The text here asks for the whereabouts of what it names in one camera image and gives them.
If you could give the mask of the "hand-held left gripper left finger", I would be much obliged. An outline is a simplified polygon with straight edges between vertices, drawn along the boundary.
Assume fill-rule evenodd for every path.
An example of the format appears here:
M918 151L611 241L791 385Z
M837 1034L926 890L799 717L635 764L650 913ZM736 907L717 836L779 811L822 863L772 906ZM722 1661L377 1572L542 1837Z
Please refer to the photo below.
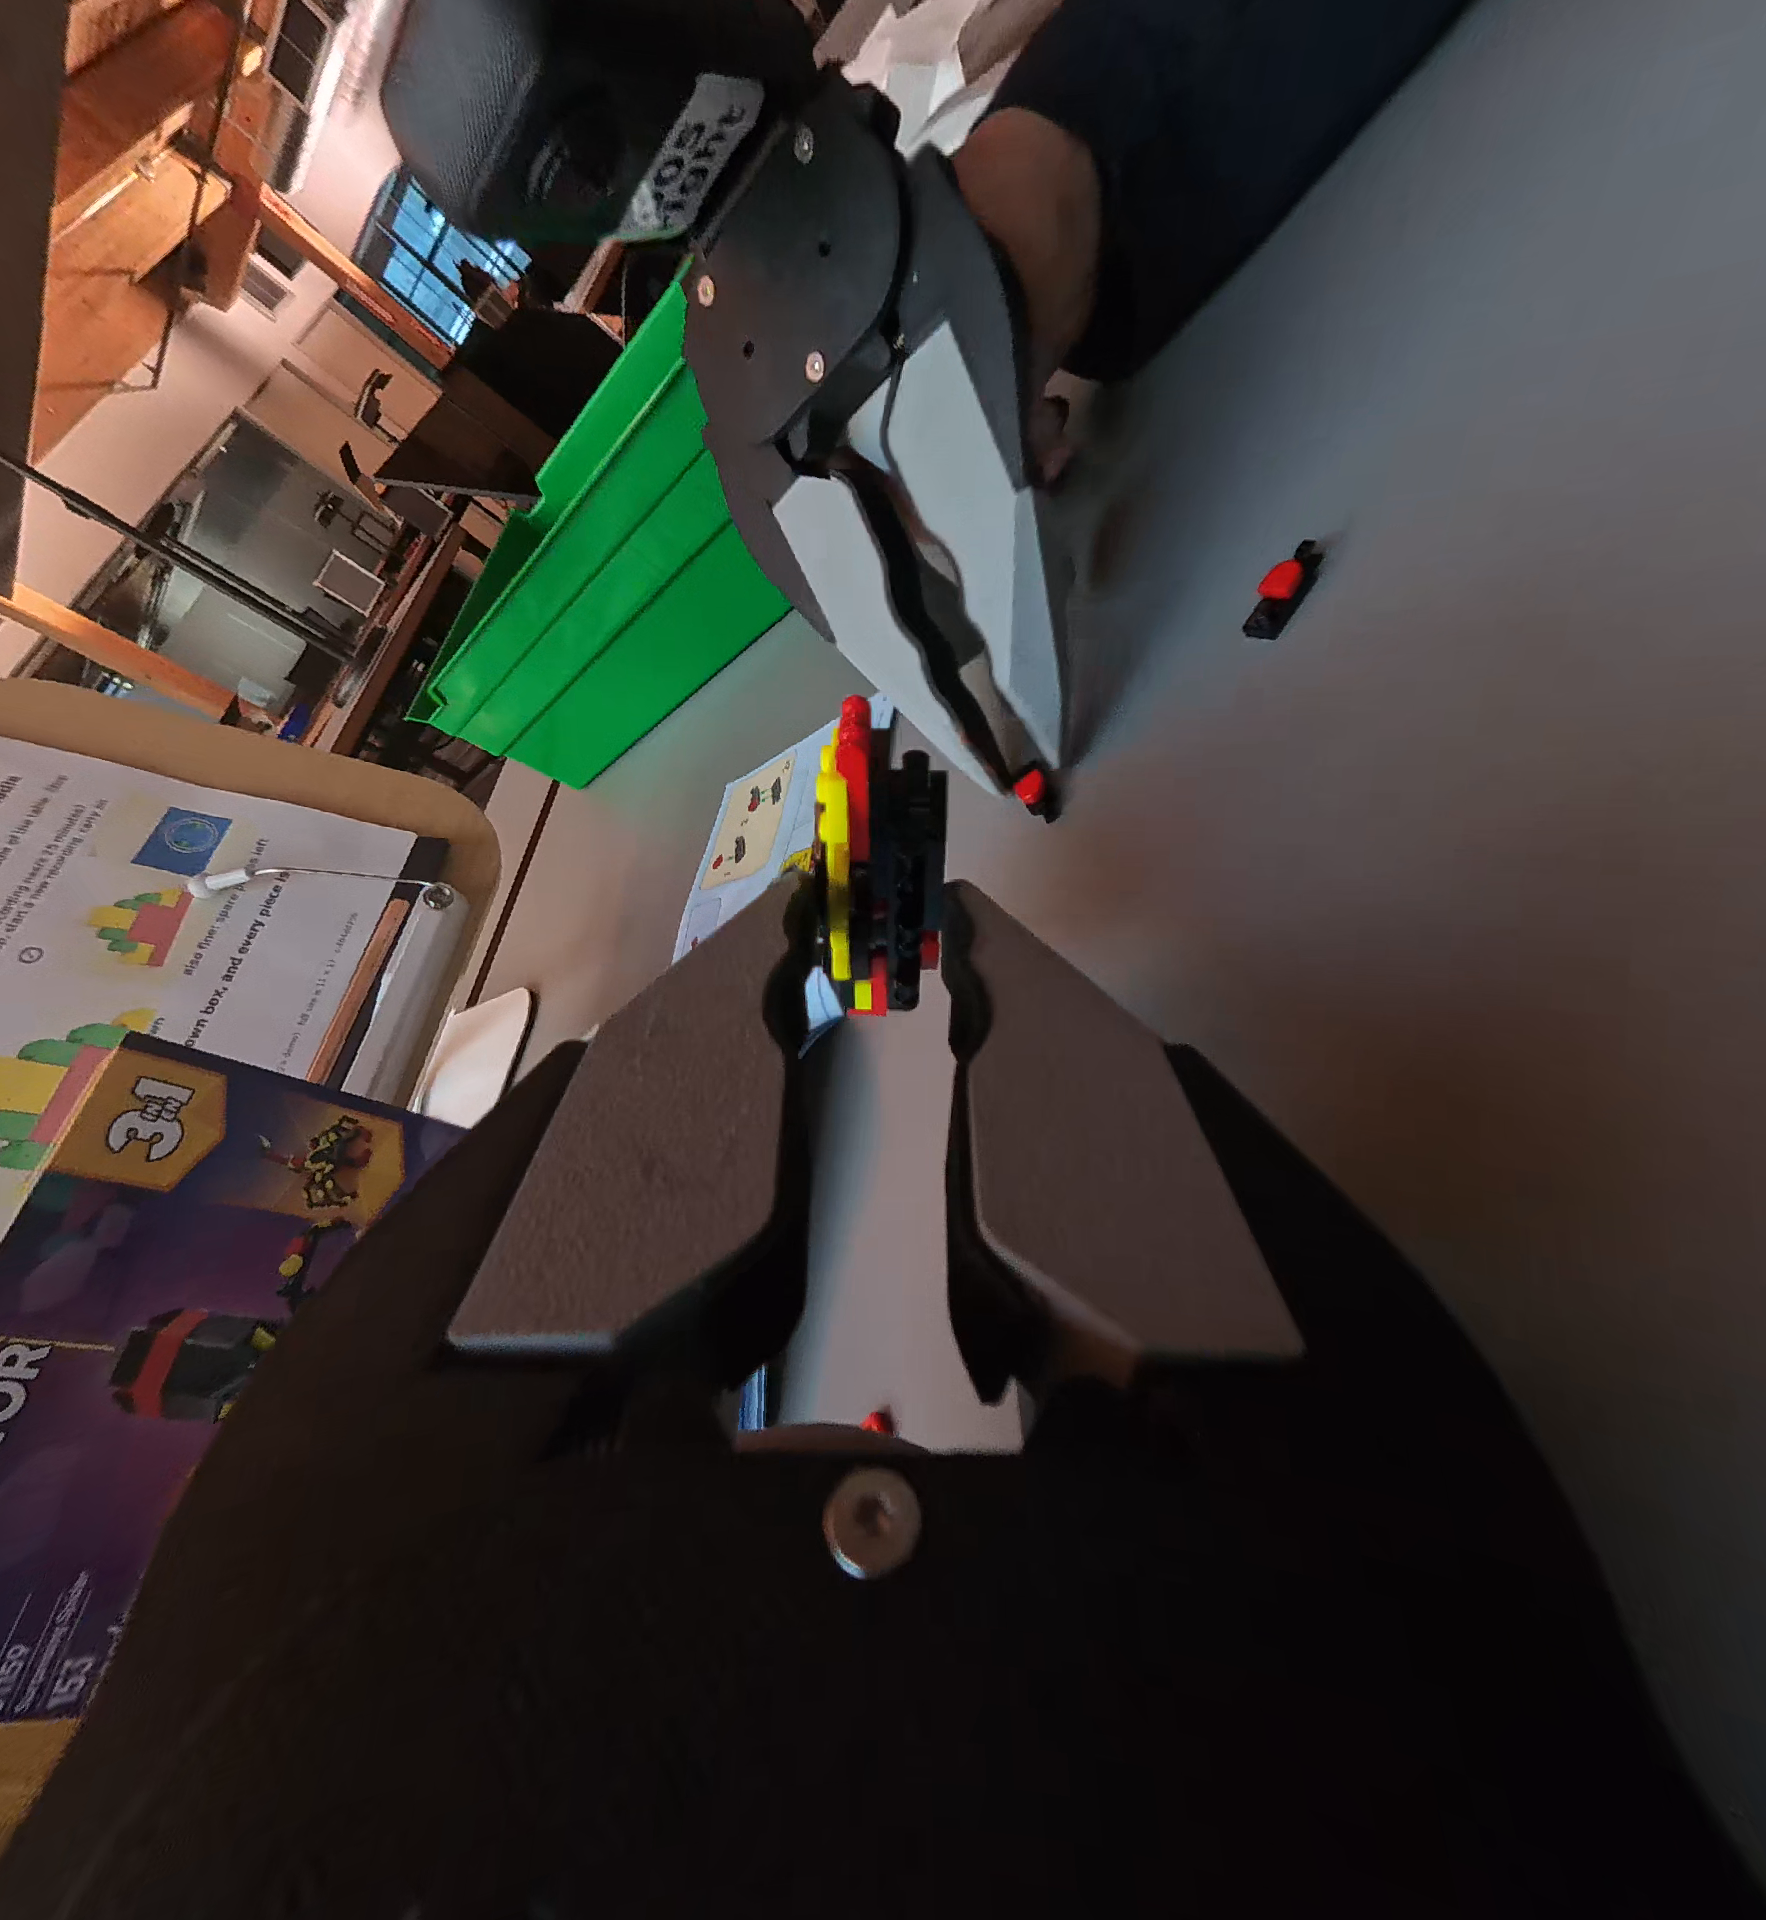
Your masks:
M799 1323L814 890L753 898L579 1049L447 1340L722 1390Z

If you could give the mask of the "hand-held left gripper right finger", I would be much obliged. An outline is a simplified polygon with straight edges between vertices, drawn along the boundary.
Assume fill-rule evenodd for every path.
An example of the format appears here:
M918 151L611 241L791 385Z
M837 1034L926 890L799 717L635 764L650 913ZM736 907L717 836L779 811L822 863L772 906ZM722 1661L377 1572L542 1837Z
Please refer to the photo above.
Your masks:
M942 979L946 1294L976 1398L1300 1361L1169 1047L966 880Z

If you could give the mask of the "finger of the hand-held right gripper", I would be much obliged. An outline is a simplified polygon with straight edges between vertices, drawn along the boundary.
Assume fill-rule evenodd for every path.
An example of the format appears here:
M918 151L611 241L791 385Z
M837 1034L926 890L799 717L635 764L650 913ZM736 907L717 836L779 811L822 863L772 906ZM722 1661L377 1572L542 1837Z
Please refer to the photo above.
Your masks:
M1047 768L1047 552L1027 494L976 570L870 463L799 473L772 514L828 638L956 770L1012 799L1014 775Z
M1019 288L942 151L905 184L893 368L849 446L876 485L860 529L879 557L876 523L897 529L911 565L879 576L841 650L981 783L1060 783L1069 564L1040 503Z

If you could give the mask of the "black yellow red lego model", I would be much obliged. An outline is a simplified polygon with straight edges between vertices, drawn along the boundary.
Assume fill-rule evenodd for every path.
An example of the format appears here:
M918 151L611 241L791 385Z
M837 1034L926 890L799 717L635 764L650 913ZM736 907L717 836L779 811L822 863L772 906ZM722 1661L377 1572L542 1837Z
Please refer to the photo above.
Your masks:
M805 867L814 1025L918 1008L942 960L946 826L947 777L923 750L897 750L894 708L844 700L819 752Z

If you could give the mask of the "person's right forearm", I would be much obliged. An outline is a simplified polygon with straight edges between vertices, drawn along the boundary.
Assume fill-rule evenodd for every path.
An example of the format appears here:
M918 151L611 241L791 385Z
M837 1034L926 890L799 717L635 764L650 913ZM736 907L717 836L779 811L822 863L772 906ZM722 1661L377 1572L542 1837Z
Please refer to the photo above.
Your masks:
M1462 3L1069 3L1024 45L968 142L1036 125L1014 188L1087 184L1084 266L1043 373L1117 382L1272 238L1466 12Z

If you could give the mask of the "lego instruction booklet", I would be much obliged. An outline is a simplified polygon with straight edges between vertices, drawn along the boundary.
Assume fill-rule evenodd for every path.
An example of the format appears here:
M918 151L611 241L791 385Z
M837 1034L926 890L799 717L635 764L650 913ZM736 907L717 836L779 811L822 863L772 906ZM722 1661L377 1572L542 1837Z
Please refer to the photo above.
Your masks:
M708 942L774 880L805 868L815 845L815 787L836 735L831 717L725 786L685 898L673 963Z

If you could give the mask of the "purple yellow lego box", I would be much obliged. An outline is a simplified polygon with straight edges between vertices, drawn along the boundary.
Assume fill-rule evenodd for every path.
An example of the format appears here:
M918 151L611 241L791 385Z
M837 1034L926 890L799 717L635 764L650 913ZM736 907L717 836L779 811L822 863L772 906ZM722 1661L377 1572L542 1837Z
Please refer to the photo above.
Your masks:
M459 1138L113 1024L0 1053L0 1853L255 1362Z

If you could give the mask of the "person's right hand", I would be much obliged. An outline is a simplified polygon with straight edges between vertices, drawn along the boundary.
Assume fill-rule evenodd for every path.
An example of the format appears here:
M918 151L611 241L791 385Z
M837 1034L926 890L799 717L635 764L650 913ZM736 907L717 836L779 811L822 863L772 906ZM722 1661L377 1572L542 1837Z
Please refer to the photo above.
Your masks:
M1012 283L1027 463L1047 488L1069 459L1068 403L1051 390L1097 304L1102 193L1087 147L1024 107L994 107L951 156L966 209Z

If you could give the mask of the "green plastic bin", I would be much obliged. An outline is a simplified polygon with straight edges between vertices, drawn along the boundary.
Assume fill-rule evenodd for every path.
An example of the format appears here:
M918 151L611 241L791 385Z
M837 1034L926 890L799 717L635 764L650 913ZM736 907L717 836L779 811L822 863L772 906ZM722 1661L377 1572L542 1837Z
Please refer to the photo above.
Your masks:
M791 610L739 534L673 283L536 472L407 716L584 790Z

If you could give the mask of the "wooden document stand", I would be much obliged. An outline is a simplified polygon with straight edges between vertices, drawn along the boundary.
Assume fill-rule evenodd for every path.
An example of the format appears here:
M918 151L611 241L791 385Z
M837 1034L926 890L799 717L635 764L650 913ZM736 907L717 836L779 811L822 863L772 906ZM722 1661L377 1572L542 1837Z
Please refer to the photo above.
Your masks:
M509 1092L528 1046L534 995L515 989L463 1006L463 993L481 981L477 950L503 873L497 829L476 803L357 759L34 680L0 680L0 735L438 843L446 852L440 876L463 902L459 930L444 935L413 986L369 996L359 1043L320 1041L299 1074L462 1124L477 1123Z

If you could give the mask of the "printed instruction sheet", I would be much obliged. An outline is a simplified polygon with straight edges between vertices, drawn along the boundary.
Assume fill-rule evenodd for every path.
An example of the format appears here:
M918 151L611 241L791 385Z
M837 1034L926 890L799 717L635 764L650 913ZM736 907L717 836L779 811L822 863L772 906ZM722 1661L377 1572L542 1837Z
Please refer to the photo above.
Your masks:
M0 1238L126 1034L301 1078L365 989L383 882L193 898L247 863L407 876L417 838L0 735Z

